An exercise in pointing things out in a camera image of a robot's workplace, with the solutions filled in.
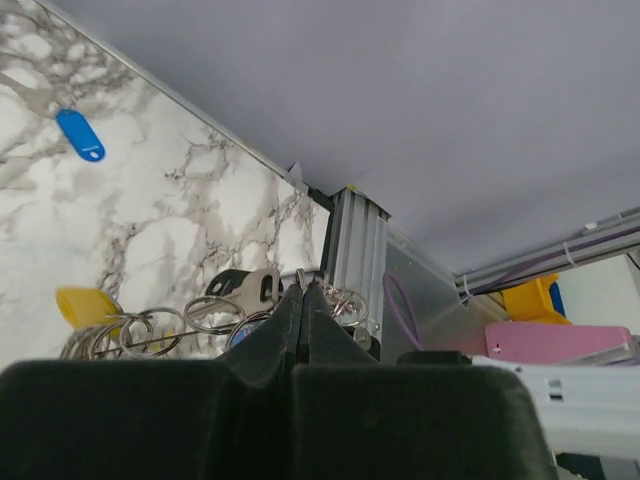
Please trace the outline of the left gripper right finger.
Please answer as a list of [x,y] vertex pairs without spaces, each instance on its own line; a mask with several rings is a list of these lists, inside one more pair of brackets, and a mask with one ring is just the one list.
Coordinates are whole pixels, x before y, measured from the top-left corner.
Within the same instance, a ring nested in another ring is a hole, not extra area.
[[292,373],[295,479],[554,479],[533,401],[513,373],[465,363],[385,366],[303,298]]

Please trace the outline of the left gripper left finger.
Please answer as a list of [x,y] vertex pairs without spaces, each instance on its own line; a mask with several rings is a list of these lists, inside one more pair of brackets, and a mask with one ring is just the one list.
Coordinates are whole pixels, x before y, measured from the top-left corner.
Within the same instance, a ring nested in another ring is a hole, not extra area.
[[214,360],[26,361],[1,375],[5,479],[289,479],[298,286]]

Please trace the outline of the round metal keyring disc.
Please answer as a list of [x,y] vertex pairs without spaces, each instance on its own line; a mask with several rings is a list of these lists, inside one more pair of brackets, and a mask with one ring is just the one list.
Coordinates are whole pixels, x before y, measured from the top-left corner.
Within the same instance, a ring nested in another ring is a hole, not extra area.
[[184,310],[157,306],[122,314],[113,323],[75,331],[61,350],[63,360],[152,360],[215,358],[225,350],[227,337],[234,328],[264,320],[274,313],[284,296],[284,286],[277,305],[269,311],[249,316],[214,312],[190,320]]

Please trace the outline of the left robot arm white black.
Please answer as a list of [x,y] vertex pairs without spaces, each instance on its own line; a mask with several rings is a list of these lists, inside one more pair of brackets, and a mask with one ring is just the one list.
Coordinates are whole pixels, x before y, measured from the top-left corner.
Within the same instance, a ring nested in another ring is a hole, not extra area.
[[377,363],[317,285],[214,360],[29,361],[1,375],[5,479],[555,479],[635,458],[639,373],[455,352]]

